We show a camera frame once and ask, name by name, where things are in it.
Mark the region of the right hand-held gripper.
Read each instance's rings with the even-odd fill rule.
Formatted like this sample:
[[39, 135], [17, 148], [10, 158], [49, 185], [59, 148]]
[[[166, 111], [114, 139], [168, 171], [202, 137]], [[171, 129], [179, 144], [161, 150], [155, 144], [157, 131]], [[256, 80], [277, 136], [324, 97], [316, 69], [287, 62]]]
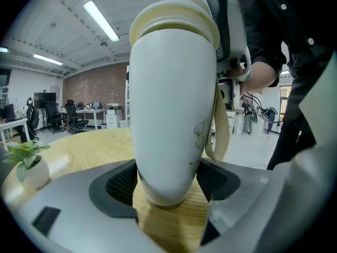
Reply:
[[252, 75], [246, 27], [238, 0], [206, 0], [208, 40], [216, 49], [217, 77], [246, 81]]

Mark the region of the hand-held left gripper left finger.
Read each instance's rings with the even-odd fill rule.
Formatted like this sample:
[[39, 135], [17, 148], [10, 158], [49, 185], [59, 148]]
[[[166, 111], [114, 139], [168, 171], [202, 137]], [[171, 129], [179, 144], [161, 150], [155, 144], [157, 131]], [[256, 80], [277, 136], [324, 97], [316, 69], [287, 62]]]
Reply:
[[16, 213], [47, 253], [164, 253], [138, 226], [134, 160], [57, 178]]

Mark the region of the black screen on stand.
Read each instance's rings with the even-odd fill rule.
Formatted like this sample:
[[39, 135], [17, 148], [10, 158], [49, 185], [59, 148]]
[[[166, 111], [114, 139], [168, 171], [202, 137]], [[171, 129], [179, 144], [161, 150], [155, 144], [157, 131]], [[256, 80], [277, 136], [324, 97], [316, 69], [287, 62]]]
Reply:
[[42, 129], [48, 127], [47, 105], [49, 103], [56, 103], [56, 93], [37, 92], [34, 93], [34, 107], [42, 112]]

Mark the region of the black framed glass door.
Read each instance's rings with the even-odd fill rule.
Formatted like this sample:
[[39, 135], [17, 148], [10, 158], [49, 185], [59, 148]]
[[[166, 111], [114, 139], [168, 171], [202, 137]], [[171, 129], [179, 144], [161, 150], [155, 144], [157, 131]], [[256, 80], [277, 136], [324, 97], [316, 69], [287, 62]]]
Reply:
[[8, 104], [8, 89], [10, 77], [10, 69], [0, 69], [0, 109]]

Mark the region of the long white office desk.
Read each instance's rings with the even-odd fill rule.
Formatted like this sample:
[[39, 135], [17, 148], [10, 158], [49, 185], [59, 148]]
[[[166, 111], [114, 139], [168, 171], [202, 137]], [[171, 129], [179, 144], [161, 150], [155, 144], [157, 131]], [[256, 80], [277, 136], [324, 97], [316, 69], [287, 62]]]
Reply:
[[[59, 113], [67, 115], [66, 110], [61, 110], [61, 111], [59, 111]], [[102, 124], [106, 124], [106, 118], [105, 118], [106, 110], [105, 109], [98, 109], [98, 110], [95, 110], [95, 109], [76, 110], [76, 113], [77, 113], [77, 115], [81, 114], [82, 116], [85, 116], [87, 113], [93, 114], [95, 130], [98, 130], [98, 127], [99, 127], [98, 126], [98, 121], [97, 121], [97, 114], [98, 113], [103, 113]]]

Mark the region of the person's black trousers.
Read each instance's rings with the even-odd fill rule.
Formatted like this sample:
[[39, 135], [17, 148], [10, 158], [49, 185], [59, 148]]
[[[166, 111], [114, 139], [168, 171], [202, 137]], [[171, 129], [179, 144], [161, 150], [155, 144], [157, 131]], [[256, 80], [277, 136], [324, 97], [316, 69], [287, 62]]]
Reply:
[[267, 169], [273, 170], [276, 165], [291, 161], [296, 154], [314, 145], [316, 145], [316, 140], [307, 120], [301, 114], [292, 122], [282, 125], [279, 139]]

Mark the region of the person's black buttoned shirt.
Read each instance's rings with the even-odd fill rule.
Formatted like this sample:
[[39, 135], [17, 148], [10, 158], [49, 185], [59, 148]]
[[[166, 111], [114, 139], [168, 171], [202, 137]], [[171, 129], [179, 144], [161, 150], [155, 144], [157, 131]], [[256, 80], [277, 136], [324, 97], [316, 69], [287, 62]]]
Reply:
[[251, 61], [293, 77], [285, 124], [301, 111], [299, 103], [337, 51], [337, 0], [238, 0], [244, 13]]

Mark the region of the white printer on cabinet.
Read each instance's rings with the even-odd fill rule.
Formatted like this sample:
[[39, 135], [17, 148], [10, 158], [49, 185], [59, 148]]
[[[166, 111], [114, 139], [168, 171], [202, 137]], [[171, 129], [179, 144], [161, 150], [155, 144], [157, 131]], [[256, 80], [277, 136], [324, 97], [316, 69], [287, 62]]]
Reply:
[[119, 103], [108, 103], [105, 118], [107, 129], [119, 128], [123, 119], [122, 106]]

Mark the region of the black office chair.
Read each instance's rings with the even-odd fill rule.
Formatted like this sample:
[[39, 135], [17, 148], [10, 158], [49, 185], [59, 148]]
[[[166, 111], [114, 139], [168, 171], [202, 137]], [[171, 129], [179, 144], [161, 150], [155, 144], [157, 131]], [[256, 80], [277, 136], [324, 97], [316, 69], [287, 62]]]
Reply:
[[61, 127], [63, 117], [58, 112], [56, 103], [50, 102], [46, 104], [46, 115], [47, 123], [50, 125], [53, 134], [56, 132], [64, 132], [64, 128]]
[[39, 124], [39, 111], [34, 107], [31, 97], [27, 99], [26, 105], [26, 118], [29, 137], [31, 140], [39, 140], [37, 133], [35, 132], [35, 129], [37, 129]]
[[83, 128], [89, 123], [88, 120], [80, 120], [76, 113], [76, 106], [73, 100], [67, 100], [65, 104], [65, 110], [67, 113], [68, 131], [71, 134], [77, 134], [83, 132]]

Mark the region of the white paper cup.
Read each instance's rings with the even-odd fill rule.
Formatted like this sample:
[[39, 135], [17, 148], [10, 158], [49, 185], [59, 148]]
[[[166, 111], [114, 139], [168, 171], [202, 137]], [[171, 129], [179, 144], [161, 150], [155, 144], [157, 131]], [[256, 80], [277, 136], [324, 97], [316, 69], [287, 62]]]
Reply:
[[130, 116], [136, 165], [148, 201], [181, 203], [193, 182], [211, 123], [213, 45], [190, 31], [144, 35], [130, 57]]

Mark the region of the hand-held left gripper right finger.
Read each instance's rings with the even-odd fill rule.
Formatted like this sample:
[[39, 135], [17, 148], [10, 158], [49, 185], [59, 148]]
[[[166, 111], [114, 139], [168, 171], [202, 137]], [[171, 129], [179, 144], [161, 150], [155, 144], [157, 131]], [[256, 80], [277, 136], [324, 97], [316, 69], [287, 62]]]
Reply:
[[272, 171], [203, 158], [196, 179], [209, 208], [197, 253], [257, 253], [290, 164]]

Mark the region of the round wooden side table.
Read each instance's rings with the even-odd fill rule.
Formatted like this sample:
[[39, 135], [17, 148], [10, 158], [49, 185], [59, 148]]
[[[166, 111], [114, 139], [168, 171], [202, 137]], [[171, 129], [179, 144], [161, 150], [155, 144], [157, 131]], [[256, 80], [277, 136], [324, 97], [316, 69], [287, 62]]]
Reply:
[[[50, 148], [42, 152], [49, 166], [51, 180], [94, 167], [106, 167], [134, 158], [131, 132], [127, 128], [93, 130], [76, 135], [58, 133], [49, 141]], [[5, 202], [17, 209], [37, 193], [20, 184], [13, 163], [4, 163], [0, 144], [0, 186]], [[133, 203], [138, 212], [140, 227], [164, 250], [171, 253], [190, 253], [197, 249], [205, 227], [207, 202], [197, 181], [183, 203], [163, 210], [150, 205], [141, 185], [137, 185]]]

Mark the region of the person's right forearm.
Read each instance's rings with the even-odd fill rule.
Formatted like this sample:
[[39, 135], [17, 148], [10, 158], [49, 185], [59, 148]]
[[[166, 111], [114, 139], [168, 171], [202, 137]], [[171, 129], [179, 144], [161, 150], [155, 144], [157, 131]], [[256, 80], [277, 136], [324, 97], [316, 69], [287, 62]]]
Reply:
[[251, 76], [240, 85], [240, 94], [256, 92], [270, 86], [277, 73], [267, 64], [256, 62], [251, 66]]

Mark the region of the white lidded cup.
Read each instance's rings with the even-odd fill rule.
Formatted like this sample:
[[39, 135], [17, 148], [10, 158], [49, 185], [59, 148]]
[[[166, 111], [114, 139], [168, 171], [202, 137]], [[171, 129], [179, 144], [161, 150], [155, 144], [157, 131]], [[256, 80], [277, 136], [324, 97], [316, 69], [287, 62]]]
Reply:
[[195, 41], [183, 43], [177, 36], [169, 39], [169, 31], [185, 31], [211, 45], [209, 53], [212, 61], [205, 63], [205, 66], [212, 75], [215, 75], [215, 51], [220, 46], [221, 38], [219, 28], [213, 19], [214, 14], [209, 10], [210, 4], [202, 0], [165, 0], [143, 9], [130, 28], [132, 45], [130, 60], [135, 61], [141, 56], [136, 49], [143, 42], [144, 48], [154, 51], [154, 56], [150, 58], [153, 62], [165, 63], [169, 60], [168, 55], [173, 54], [179, 69], [183, 66], [200, 64], [200, 57], [189, 60], [188, 56], [196, 50], [195, 48], [188, 50]]

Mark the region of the small potted green plant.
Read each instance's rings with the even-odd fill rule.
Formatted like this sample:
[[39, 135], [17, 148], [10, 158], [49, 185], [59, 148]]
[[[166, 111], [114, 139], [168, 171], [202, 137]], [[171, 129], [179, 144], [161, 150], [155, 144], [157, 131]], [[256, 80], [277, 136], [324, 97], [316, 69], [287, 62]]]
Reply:
[[49, 180], [48, 164], [39, 153], [49, 148], [42, 141], [9, 142], [4, 163], [16, 164], [16, 176], [20, 183], [39, 189]]

